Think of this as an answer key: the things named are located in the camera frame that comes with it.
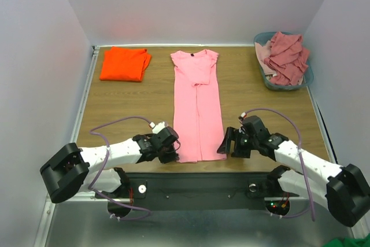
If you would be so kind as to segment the light pink t shirt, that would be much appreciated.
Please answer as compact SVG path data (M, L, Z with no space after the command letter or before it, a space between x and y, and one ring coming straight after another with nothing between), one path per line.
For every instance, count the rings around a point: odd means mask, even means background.
M227 158L217 152L224 139L217 81L218 56L207 49L171 54L175 73L173 128L179 136L176 147L180 163Z

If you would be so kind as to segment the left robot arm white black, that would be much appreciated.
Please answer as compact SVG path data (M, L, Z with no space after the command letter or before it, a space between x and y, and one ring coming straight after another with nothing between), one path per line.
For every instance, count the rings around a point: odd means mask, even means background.
M118 167L155 158L163 164L176 161L178 139L172 127L160 123L150 134L136 135L109 146L80 148L68 143L41 166L40 174L54 204L91 189L123 197L128 193L129 184Z

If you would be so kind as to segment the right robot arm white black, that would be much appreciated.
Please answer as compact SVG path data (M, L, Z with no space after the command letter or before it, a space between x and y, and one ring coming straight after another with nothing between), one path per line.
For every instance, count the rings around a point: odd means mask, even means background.
M342 225L353 227L369 211L369 184L359 167L341 166L299 148L282 134L271 134L258 116L241 116L228 127L217 152L250 158L251 151L279 163L269 173L267 191L307 198L327 209Z

